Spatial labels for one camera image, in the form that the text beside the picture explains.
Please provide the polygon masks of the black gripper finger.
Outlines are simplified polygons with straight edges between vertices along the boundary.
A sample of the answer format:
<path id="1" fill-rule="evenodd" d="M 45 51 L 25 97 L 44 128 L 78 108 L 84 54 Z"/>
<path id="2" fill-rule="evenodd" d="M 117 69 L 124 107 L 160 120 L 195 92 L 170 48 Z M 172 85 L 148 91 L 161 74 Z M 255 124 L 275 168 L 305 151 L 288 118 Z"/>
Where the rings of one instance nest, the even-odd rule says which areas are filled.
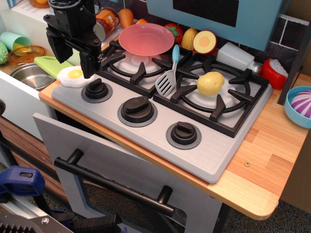
<path id="1" fill-rule="evenodd" d="M 49 45 L 59 63 L 63 63 L 73 55 L 72 48 L 65 43 L 64 37 L 47 28 L 47 38 Z"/>
<path id="2" fill-rule="evenodd" d="M 100 69 L 99 55 L 87 50 L 80 52 L 80 65 L 84 78 L 89 79 Z"/>

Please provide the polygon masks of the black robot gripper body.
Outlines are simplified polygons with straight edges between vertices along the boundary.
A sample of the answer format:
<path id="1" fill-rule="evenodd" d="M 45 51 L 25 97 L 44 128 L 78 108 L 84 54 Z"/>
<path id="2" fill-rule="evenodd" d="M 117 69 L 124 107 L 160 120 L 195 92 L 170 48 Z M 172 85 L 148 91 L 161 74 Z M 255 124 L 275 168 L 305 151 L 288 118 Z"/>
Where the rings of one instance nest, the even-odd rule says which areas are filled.
<path id="1" fill-rule="evenodd" d="M 49 29 L 61 34 L 72 49 L 83 51 L 99 48 L 99 38 L 93 31 L 96 15 L 92 0 L 50 0 L 52 15 L 45 15 Z"/>

